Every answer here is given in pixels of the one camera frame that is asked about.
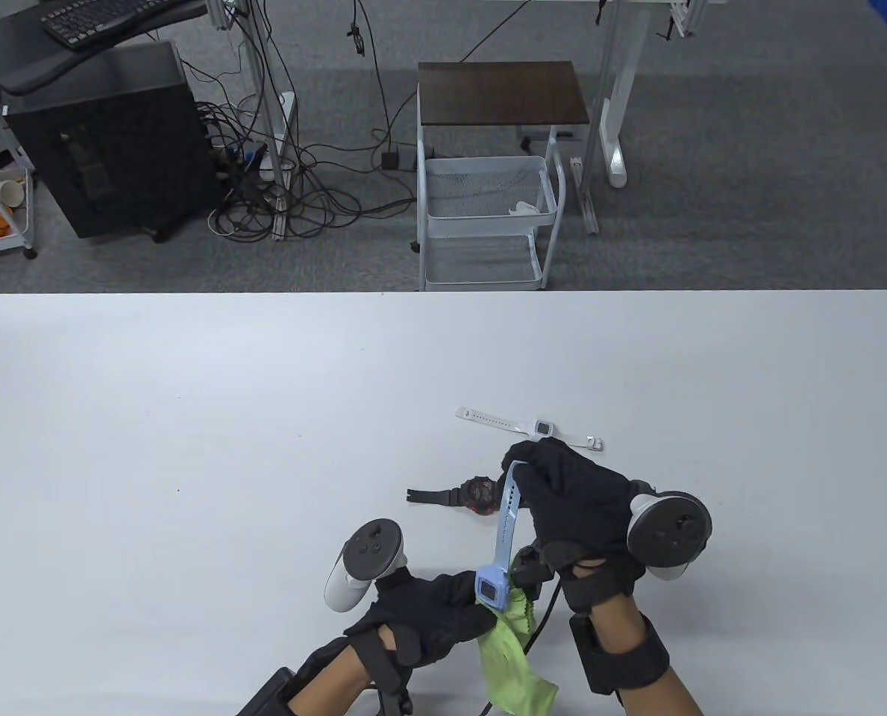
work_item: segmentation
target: white smartwatch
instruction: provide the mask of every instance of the white smartwatch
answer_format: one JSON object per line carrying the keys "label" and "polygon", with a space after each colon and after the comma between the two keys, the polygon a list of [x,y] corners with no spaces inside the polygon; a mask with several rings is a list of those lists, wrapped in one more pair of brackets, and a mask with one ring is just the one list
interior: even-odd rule
{"label": "white smartwatch", "polygon": [[463,420],[470,420],[480,425],[488,425],[490,427],[498,427],[500,430],[508,430],[509,433],[519,433],[531,440],[542,440],[543,437],[555,437],[556,440],[562,440],[567,445],[574,448],[584,448],[586,450],[603,450],[604,443],[601,437],[597,436],[570,436],[567,433],[561,433],[552,420],[537,418],[529,423],[518,423],[512,420],[504,420],[495,415],[480,412],[470,408],[457,408],[457,417]]}

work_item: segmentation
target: keyboard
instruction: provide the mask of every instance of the keyboard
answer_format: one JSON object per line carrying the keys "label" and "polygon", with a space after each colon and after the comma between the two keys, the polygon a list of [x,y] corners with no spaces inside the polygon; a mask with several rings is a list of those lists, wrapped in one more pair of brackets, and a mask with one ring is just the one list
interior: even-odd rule
{"label": "keyboard", "polygon": [[42,27],[69,50],[84,50],[187,0],[72,0],[42,15]]}

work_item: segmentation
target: lime green cloth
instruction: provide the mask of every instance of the lime green cloth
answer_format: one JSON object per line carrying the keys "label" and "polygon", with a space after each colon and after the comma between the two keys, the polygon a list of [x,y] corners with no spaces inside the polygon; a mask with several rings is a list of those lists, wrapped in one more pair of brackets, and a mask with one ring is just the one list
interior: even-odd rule
{"label": "lime green cloth", "polygon": [[536,674],[522,653],[535,627],[533,603],[514,589],[505,612],[491,611],[497,625],[477,640],[490,701],[513,716],[548,716],[559,688]]}

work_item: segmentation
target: dark wooden tabletop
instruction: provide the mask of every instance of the dark wooden tabletop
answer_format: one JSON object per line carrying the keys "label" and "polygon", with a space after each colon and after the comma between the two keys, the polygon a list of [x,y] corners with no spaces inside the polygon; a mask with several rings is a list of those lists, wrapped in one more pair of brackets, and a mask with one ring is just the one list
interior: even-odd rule
{"label": "dark wooden tabletop", "polygon": [[572,62],[421,62],[424,126],[589,124]]}

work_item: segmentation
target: computer case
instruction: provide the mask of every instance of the computer case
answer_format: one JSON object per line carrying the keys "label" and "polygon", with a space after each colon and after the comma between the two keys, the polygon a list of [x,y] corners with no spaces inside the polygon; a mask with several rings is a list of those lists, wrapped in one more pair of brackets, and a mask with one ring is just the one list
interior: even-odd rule
{"label": "computer case", "polygon": [[102,52],[7,98],[6,120],[79,236],[166,229],[221,201],[170,42]]}

